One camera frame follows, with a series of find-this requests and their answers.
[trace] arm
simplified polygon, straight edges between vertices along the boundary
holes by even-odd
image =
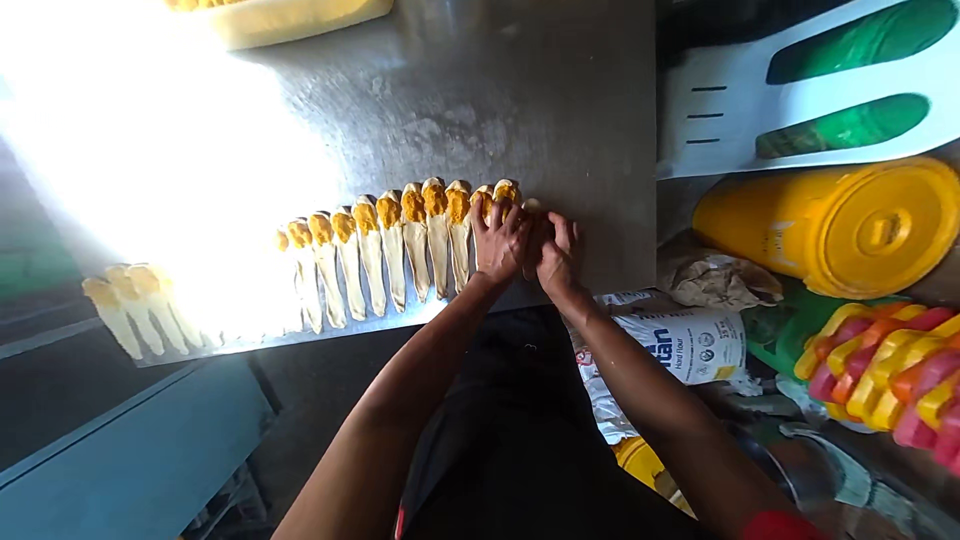
[[[537,267],[543,290],[587,341],[611,394],[670,471],[700,522],[733,540],[759,512],[796,514],[704,404],[600,310],[574,273],[576,224],[552,212],[547,217],[553,239],[542,241]]]
[[[487,228],[470,219],[477,272],[467,287],[421,328],[380,371],[340,426],[273,540],[390,536],[407,470],[423,426],[444,398],[477,326],[521,265],[530,223],[509,201]]]

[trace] pastry with filling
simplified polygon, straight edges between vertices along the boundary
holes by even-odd
[[[520,186],[513,180],[503,179],[500,182],[497,182],[493,187],[493,201],[497,202],[500,199],[509,199],[513,201],[515,205],[519,205],[523,202],[523,198],[520,196]],[[507,219],[507,214],[510,211],[508,209],[503,210],[503,215],[500,217],[500,223],[503,223],[503,220]]]
[[[268,294],[274,300],[276,324],[279,326],[279,335],[282,336],[292,331],[303,331],[303,309],[300,307],[300,298],[292,279],[296,264],[292,256],[287,254],[290,238],[286,231],[277,229],[274,231],[273,240],[276,250],[270,254],[271,276],[276,277],[270,280],[267,287],[270,290]]]
[[[317,286],[317,263],[313,254],[313,234],[307,220],[302,217],[287,224],[290,247],[287,253],[293,258],[294,287],[300,298],[300,309],[314,333],[324,329],[324,310],[320,306],[320,289]]]
[[[400,207],[400,192],[385,191],[376,200],[376,215],[380,218],[380,235],[383,236],[383,253],[387,259],[387,274],[390,279],[390,297],[397,313],[406,309],[407,283],[403,275],[403,217]]]
[[[387,312],[387,293],[383,289],[383,250],[380,247],[380,224],[376,217],[376,201],[360,195],[353,204],[353,220],[360,240],[360,261],[367,272],[370,286],[370,307],[382,317]]]
[[[164,294],[160,286],[160,279],[154,274],[153,270],[147,264],[134,264],[127,267],[127,277],[133,282],[133,288],[140,295],[147,309],[156,317],[160,323],[160,329],[167,336],[167,341],[174,346],[174,349],[181,355],[190,354],[183,340],[183,334],[177,321],[174,320],[173,311],[170,309],[170,301]]]
[[[420,183],[409,183],[403,187],[400,206],[403,210],[403,243],[407,247],[410,269],[414,276],[414,289],[417,299],[426,302],[430,291],[430,273],[426,266],[426,209]]]
[[[120,347],[134,360],[142,360],[140,342],[136,340],[133,327],[127,318],[127,312],[120,305],[117,291],[113,285],[100,278],[87,278],[81,283],[84,295],[93,302],[100,320],[107,325],[107,330],[113,334]]]
[[[480,187],[477,187],[477,190],[473,192],[473,195],[470,196],[470,206],[471,207],[480,207],[480,218],[483,219],[483,222],[490,226],[490,216],[493,213],[493,186],[489,184],[483,184]],[[477,238],[473,237],[473,256],[474,256],[474,266],[479,266],[476,264],[476,255],[477,255]]]
[[[429,178],[423,183],[423,210],[426,212],[426,239],[433,261],[433,283],[437,286],[437,300],[446,298],[446,267],[450,232],[446,226],[446,186],[444,181]]]
[[[453,288],[460,294],[470,277],[470,184],[455,180],[446,189],[446,226],[450,234]]]
[[[113,285],[117,291],[117,298],[120,299],[120,306],[130,315],[136,330],[140,332],[140,337],[147,343],[147,347],[155,355],[163,354],[163,340],[159,332],[154,328],[154,323],[150,320],[150,308],[140,293],[136,292],[133,286],[133,280],[127,276],[128,264],[114,264],[108,266],[104,274],[107,275],[107,281]]]
[[[344,270],[347,283],[347,305],[350,316],[355,321],[367,318],[367,303],[363,299],[360,287],[360,241],[357,238],[357,222],[346,207],[339,207],[330,216],[333,226],[333,244],[337,246],[337,257]]]
[[[340,294],[337,281],[337,248],[333,244],[333,225],[329,212],[314,212],[308,220],[313,235],[313,256],[320,269],[320,280],[324,283],[326,298],[326,320],[333,328],[347,326],[347,311],[344,297]]]

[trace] floor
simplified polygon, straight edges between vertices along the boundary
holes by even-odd
[[[719,177],[658,184],[658,244],[689,227],[700,197]],[[353,405],[417,327],[248,353],[281,407],[250,458],[274,523],[286,513]]]

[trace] white plastic chair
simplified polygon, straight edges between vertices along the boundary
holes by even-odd
[[[853,0],[759,41],[687,51],[685,63],[666,76],[658,180],[893,160],[960,136],[960,24],[903,60],[785,85],[766,83],[770,60],[780,49],[899,1]],[[927,116],[903,135],[860,148],[771,160],[756,156],[759,135],[899,93],[930,101]]]

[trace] blue surface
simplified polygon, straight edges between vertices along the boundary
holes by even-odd
[[[176,538],[273,418],[240,358],[187,366],[0,475],[0,538]]]

